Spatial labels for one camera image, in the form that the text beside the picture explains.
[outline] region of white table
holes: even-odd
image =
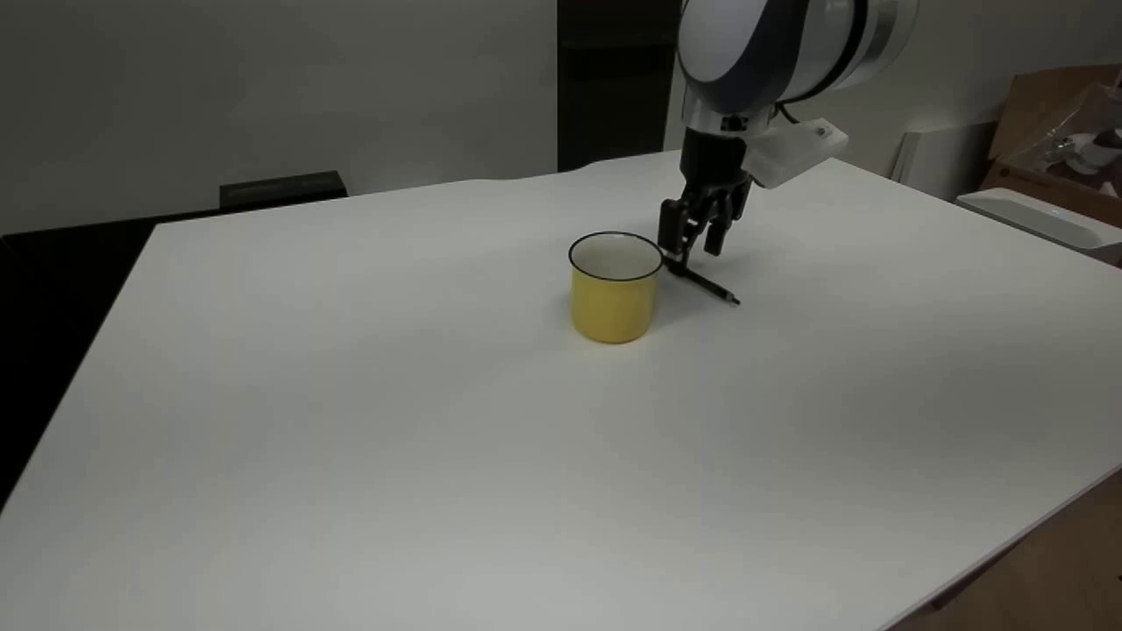
[[[0,520],[2,631],[871,631],[1122,463],[1122,275],[832,162],[655,331],[678,155],[158,228]]]

